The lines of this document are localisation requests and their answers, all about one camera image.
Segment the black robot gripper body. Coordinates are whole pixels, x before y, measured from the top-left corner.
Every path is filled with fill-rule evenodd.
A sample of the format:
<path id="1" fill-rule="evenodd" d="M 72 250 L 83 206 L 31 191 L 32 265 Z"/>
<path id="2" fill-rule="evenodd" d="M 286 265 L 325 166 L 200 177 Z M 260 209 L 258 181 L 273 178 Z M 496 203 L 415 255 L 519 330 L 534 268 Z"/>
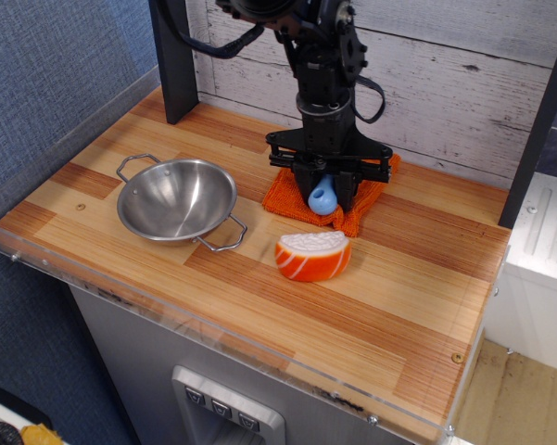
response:
<path id="1" fill-rule="evenodd" d="M 299 181 L 316 183 L 326 174 L 345 174 L 354 183 L 386 183 L 390 178 L 390 147 L 362 134 L 351 108 L 302 113 L 302 127 L 269 133 L 270 163 L 289 169 Z"/>

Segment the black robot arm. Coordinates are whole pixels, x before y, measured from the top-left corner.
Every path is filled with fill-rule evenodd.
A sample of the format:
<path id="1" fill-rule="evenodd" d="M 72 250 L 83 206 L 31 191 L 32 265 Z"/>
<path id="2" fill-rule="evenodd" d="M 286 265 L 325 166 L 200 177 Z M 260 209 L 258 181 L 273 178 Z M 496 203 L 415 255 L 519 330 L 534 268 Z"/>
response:
<path id="1" fill-rule="evenodd" d="M 353 207 L 364 181 L 386 183 L 393 152 L 363 135 L 356 122 L 355 87 L 383 91 L 361 76 L 366 45 L 354 25 L 349 1 L 220 1 L 223 12 L 274 31 L 297 79 L 297 109 L 302 126 L 269 133 L 270 163 L 289 169 L 303 200 L 319 193 L 330 177 L 338 205 Z"/>

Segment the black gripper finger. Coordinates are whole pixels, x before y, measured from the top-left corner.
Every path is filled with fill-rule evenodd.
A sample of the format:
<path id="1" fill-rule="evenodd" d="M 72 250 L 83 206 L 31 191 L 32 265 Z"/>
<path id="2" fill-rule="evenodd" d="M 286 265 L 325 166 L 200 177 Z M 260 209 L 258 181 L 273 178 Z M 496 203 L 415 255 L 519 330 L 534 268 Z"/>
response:
<path id="1" fill-rule="evenodd" d="M 355 172 L 340 172 L 335 176 L 334 186 L 337 203 L 344 212 L 349 212 L 354 205 L 361 177 Z"/>
<path id="2" fill-rule="evenodd" d="M 296 167 L 293 174 L 303 203 L 307 205 L 310 194 L 322 180 L 323 173 L 312 171 L 306 167 Z"/>

